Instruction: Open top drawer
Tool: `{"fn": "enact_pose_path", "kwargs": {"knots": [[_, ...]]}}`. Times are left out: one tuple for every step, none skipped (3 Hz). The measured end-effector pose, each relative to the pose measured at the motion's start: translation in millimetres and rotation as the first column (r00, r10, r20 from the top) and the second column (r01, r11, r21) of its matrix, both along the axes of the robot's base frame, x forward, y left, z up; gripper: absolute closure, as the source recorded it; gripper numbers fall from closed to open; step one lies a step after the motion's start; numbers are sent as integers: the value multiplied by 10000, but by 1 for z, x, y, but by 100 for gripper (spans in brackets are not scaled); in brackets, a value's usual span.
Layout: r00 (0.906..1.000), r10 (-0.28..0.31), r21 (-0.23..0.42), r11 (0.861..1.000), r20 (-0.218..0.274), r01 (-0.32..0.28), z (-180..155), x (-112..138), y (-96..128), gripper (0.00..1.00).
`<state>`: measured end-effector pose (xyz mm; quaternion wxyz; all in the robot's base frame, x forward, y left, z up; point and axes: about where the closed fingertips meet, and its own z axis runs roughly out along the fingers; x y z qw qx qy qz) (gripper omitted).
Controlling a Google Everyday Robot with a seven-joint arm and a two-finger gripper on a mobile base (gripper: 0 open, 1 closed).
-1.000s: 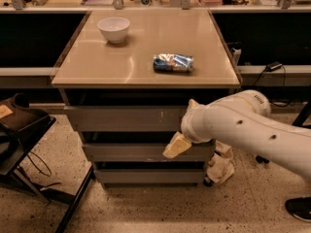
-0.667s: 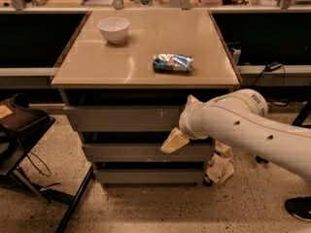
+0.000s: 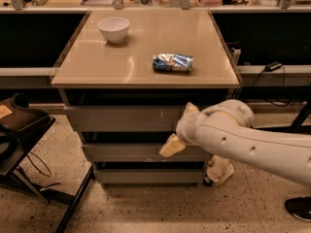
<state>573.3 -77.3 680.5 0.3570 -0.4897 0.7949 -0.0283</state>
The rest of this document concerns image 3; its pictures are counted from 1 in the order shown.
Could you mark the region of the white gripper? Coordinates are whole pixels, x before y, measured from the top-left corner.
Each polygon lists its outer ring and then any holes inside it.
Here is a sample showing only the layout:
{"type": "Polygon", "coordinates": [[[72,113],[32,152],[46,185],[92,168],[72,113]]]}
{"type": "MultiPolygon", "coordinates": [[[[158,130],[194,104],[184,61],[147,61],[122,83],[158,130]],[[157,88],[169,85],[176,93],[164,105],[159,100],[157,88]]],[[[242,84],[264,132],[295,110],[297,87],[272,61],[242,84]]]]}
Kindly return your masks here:
{"type": "Polygon", "coordinates": [[[162,146],[159,154],[164,157],[170,157],[187,146],[205,147],[207,131],[204,123],[208,116],[198,111],[198,108],[191,102],[188,102],[185,114],[180,118],[176,128],[176,134],[173,133],[162,146]]]}

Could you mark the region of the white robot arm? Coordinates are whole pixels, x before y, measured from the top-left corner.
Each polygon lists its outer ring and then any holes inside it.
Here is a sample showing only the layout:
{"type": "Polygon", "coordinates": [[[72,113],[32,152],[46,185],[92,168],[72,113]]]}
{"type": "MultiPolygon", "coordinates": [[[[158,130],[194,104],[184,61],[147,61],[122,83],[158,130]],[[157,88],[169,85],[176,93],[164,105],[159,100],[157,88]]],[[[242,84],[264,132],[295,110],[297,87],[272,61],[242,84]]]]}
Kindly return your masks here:
{"type": "Polygon", "coordinates": [[[202,111],[186,105],[159,154],[169,157],[188,146],[254,166],[305,186],[311,185],[311,136],[257,130],[254,113],[239,100],[225,100],[202,111]]]}

